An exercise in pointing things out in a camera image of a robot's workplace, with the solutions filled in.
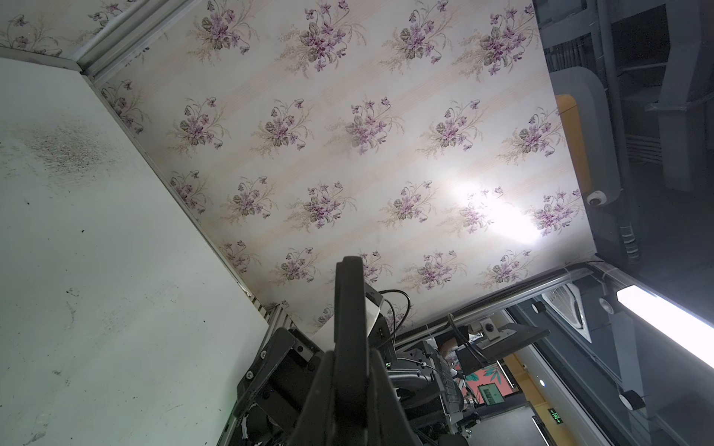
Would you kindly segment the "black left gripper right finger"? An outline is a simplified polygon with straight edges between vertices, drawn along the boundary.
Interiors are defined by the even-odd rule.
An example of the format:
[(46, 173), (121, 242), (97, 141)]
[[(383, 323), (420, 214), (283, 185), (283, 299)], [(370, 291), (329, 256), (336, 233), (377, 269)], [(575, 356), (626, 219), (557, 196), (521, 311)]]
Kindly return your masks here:
[(411, 429), (387, 374), (381, 355), (369, 353), (367, 385), (367, 444), (369, 446), (418, 446), (421, 441)]

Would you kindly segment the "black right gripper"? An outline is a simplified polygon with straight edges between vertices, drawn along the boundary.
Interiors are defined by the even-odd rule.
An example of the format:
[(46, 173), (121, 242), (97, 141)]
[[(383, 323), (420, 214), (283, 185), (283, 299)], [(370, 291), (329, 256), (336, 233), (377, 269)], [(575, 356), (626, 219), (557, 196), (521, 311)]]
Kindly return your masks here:
[(235, 445), (286, 445), (324, 353), (297, 328), (279, 328), (237, 385)]

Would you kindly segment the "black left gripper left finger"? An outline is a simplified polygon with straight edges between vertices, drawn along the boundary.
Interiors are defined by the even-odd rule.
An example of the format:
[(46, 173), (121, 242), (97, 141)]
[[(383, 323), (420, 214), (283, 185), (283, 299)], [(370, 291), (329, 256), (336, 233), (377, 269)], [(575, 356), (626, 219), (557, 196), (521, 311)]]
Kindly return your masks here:
[(327, 351), (291, 434), (290, 446), (327, 446), (334, 430), (334, 351)]

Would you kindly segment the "black phone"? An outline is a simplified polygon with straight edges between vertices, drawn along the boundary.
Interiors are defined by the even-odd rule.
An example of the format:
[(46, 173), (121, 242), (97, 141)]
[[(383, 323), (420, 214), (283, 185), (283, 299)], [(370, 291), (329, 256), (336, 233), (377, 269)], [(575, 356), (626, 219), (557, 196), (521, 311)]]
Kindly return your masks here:
[(366, 332), (366, 291), (360, 256), (338, 262), (335, 284), (336, 417), (341, 426), (366, 426), (369, 374)]

